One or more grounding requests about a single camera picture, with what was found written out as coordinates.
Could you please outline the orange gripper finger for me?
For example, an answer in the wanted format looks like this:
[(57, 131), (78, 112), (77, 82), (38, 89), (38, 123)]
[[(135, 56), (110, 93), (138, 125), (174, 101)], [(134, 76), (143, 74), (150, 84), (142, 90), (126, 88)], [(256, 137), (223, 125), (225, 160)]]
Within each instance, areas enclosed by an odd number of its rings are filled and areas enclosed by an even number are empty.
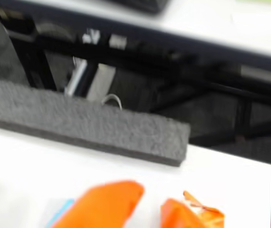
[(90, 188), (65, 212), (54, 228), (122, 228), (144, 193), (130, 180)]
[(205, 228), (198, 216), (184, 203), (167, 199), (160, 207), (161, 228)]

